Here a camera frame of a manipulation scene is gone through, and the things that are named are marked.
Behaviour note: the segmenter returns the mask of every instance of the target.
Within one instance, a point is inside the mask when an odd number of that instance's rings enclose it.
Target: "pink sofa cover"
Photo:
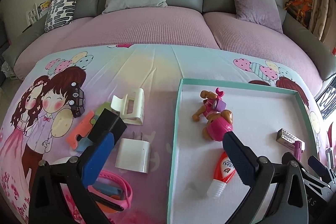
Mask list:
[[[181,7],[135,8],[82,18],[43,34],[19,56],[14,72],[24,79],[53,52],[122,43],[189,45],[219,49],[202,15]]]
[[[284,34],[228,13],[206,13],[204,19],[220,49],[281,63],[302,77],[313,96],[320,91],[322,79],[313,61]]]

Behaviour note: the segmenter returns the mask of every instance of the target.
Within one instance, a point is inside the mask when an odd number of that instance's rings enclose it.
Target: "charger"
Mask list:
[[[135,140],[134,134],[133,132],[131,139],[122,138],[120,140],[115,167],[148,173],[151,153],[150,143],[142,140],[142,133],[140,134],[140,140]]]

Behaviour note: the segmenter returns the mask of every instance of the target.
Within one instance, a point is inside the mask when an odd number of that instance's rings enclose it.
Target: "purple gray pillow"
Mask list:
[[[234,0],[237,19],[263,25],[282,32],[281,19],[275,0]]]

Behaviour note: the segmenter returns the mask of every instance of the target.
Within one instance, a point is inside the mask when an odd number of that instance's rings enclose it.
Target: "black toy car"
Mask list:
[[[81,90],[78,82],[72,82],[72,94],[69,101],[72,115],[77,118],[80,117],[85,111],[85,98],[84,92]]]

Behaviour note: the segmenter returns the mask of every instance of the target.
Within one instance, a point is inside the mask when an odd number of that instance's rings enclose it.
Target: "white bottle cap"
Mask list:
[[[216,179],[212,180],[211,185],[207,191],[207,196],[209,198],[214,198],[214,199],[219,198],[225,186],[226,186],[225,182],[222,182]]]

